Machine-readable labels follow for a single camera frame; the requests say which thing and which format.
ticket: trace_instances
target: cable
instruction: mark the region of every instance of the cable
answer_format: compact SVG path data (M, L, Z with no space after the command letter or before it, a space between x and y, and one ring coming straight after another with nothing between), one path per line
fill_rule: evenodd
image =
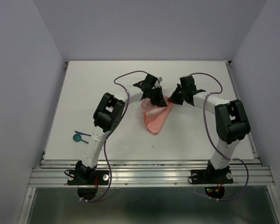
M98 176L95 177L94 186L98 189Z
M127 108L128 108L128 106L129 106L130 94L128 93L128 90L127 90L127 88L126 88L124 85L122 85L122 84L120 84L120 83L117 83L116 81L117 81L119 78L122 78L122 77L127 76L127 75L131 75L131 74L136 73L136 72L143 72L143 73L145 73L145 74L148 75L148 73L147 73L146 71L136 70L136 71L132 71L132 72L126 73L126 74L124 74L124 75L118 76L118 77L115 78L114 81L113 81L114 84L121 86L121 87L126 91L126 94L127 94L126 108L125 108L124 112L122 113L121 119L123 119L123 117L125 116L126 111L127 111ZM108 158L107 158L107 153L106 153L106 142L107 142L108 138L110 137L110 135L111 135L112 133L113 133L113 131L110 132L110 134L106 137L106 139L105 139L105 141L104 141L104 154L105 154L105 159L106 159L108 168L109 168L109 170L110 170L109 185L108 185L108 187L107 187L107 190L106 190L106 191L102 194L102 196L99 197L98 199L91 200L91 201L86 201L86 200L84 200L84 199L82 199L82 198L79 197L81 201L84 201L84 202L87 202L87 203L97 202L97 201L99 201L100 199L102 199L102 198L107 194L107 192L108 192L109 189L110 189L111 182L112 182L112 170L111 170L111 165L110 165L110 163L109 163L109 160L108 160Z
M64 174L74 179L75 177L74 177L73 175L70 175L70 174L68 174L68 173L66 172L66 171L70 171L70 170L72 170L72 169L66 169L66 170L64 171Z
M216 188L218 188L218 186L221 184L221 186L223 185L223 179L221 179L220 181L219 181L219 183L217 184L217 186L216 186Z
M221 179L221 186L218 188L218 186L219 186L219 184L216 186L216 190L215 190L215 192L218 192L221 188L222 188L222 186L223 186L223 179Z
M229 197L229 198L219 199L219 201L228 201L228 200L231 200L231 199L234 199L234 198L240 196L240 195L245 191L245 189L246 189L246 187L247 187L247 185L248 185L248 182L249 182L249 170L248 170L247 165L244 163L244 161L242 161L242 160L239 159L239 158L234 158L234 159L228 158L226 155L224 155L223 153L221 153L221 152L217 149L217 147L215 146L214 142L212 141L212 139L211 139L211 137L210 137L210 132L209 132L209 129L208 129L208 126L207 126L207 122L206 122L206 102L207 102L208 97L209 97L211 94L220 94L220 93L222 93L222 92L223 92L223 86L222 86L222 84L219 82L219 80L217 80L214 76L212 76L212 75L210 75L210 74L208 74L208 73L195 72L195 73L190 74L190 76L192 76L192 75L198 75L198 74L199 74L199 75L206 75L206 76L211 77L212 79L214 79L214 80L219 84L219 86L220 86L220 88L221 88L221 90L220 90L219 92L210 92L208 95L206 95L206 97L205 97L205 99L204 99L204 102L203 102L203 120L204 120L204 126L205 126L205 130L206 130L207 137L208 137L208 139L209 139L211 145L213 146L213 148L214 148L222 157L224 157L225 159L227 159L227 160L229 160L229 161L230 161L230 160L237 160L237 161L240 161L240 162L244 165L244 167L245 167L245 169L246 169L246 172L247 172L246 183L245 183L245 185L244 185L244 187L243 187L243 189L241 190L240 193L238 193L238 194L235 195L235 196Z

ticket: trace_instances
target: screw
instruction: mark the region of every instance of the screw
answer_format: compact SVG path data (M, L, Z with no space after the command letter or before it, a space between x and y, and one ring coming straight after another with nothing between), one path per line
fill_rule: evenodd
M226 174L226 178L227 178L228 180L231 180L231 179L232 179L232 174L231 174L231 173L227 173L227 174Z
M104 174L104 175L103 175L103 180L104 180L104 181L107 181L108 179L109 179L109 175Z
M195 176L197 176L197 174L193 173L193 174L192 174L192 179L193 179L193 180L197 180L197 179L198 179L198 178L195 177Z

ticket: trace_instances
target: black mounting plate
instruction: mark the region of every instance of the black mounting plate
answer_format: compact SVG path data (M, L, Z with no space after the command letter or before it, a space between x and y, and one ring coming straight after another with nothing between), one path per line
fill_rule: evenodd
M92 200L98 193L97 188L78 188L77 194L79 197L83 198L84 200Z
M216 188L217 187L213 187L213 188L204 188L205 193L212 197L212 198L218 198L221 199L222 197L224 197L225 194L225 187L221 187L220 190L218 192L216 192Z
M189 183L191 184L218 184L218 182L223 179L224 184L230 184L233 183L233 179L228 179L226 175L221 175L218 177L211 177L209 178L209 175L207 173L206 169L193 169L190 171L191 178L189 178Z
M108 175L109 176L109 171L108 170L96 170L94 172L93 178L90 180L86 180L83 178L75 178L73 180L67 180L68 185L94 185L95 177L98 177L98 185L108 185L109 184L109 179L107 181L103 180L103 175ZM69 175L77 175L77 171L75 170L69 170Z

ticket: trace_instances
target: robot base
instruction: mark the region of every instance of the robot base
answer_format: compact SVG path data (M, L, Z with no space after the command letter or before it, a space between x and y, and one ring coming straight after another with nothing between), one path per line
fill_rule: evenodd
M79 178L76 170L70 170L69 175L73 175L73 180L67 180L68 185L95 185L95 179L98 178L98 185L108 185L109 184L109 171L108 170L96 170L92 178L86 180L84 178Z
M233 183L229 166L216 170L210 161L206 169L193 169L190 172L189 183L191 184L218 184L221 180L224 184Z

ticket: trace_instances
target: glass panel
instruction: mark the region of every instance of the glass panel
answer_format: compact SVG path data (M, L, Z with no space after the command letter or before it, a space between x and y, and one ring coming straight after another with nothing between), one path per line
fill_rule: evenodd
M224 197L242 187L225 188ZM258 224L278 223L266 186L215 202L195 194L203 188L110 189L102 201L84 203L75 188L36 189L30 224Z

